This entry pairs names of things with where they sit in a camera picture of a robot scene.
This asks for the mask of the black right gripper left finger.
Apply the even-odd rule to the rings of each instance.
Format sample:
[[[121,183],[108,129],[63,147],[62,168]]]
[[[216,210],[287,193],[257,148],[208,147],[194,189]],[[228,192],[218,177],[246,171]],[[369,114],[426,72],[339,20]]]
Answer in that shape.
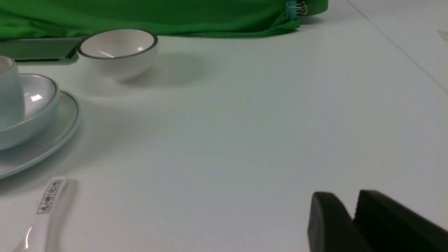
[[[330,192],[312,195],[307,228],[311,252],[372,252],[340,199]]]

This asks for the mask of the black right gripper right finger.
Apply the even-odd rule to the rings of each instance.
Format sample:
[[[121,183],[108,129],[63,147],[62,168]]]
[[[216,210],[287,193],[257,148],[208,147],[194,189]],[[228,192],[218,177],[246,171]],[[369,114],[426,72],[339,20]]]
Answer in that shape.
[[[447,230],[377,190],[360,190],[353,223],[375,252],[446,252]]]

